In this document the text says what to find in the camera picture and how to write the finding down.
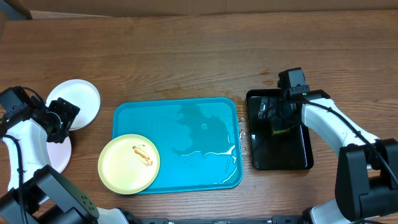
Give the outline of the white plate with sauce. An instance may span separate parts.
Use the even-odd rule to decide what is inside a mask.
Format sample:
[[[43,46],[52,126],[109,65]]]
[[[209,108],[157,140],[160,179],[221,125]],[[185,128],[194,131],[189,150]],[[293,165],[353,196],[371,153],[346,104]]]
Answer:
[[[100,110],[100,93],[92,83],[86,80],[67,80],[57,85],[47,97],[46,105],[49,106],[51,101],[58,98],[63,98],[80,109],[72,122],[71,131],[89,125]]]

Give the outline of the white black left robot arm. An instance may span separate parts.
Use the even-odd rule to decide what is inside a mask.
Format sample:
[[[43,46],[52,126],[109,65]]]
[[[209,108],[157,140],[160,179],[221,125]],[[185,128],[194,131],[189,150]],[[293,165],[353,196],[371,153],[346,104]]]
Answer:
[[[8,223],[139,223],[121,208],[98,208],[48,162],[46,144],[68,136],[79,110],[62,98],[50,106],[35,98],[7,105],[1,137],[17,162],[16,186],[1,197],[1,216]]]

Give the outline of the green yellow sponge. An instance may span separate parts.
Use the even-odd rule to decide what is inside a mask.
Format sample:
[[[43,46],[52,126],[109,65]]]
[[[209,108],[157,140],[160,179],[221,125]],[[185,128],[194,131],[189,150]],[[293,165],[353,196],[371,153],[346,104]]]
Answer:
[[[290,130],[290,125],[282,124],[282,123],[272,123],[271,130],[272,130],[272,134],[287,133]]]

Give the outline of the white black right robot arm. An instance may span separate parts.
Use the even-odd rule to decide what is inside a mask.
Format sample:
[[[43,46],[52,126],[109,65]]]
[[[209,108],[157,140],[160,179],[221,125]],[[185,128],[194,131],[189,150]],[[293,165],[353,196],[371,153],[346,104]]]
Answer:
[[[251,90],[246,103],[255,169],[310,169],[310,131],[338,156],[334,198],[306,209],[300,223],[360,223],[397,212],[395,139],[363,130],[323,90],[307,86]]]

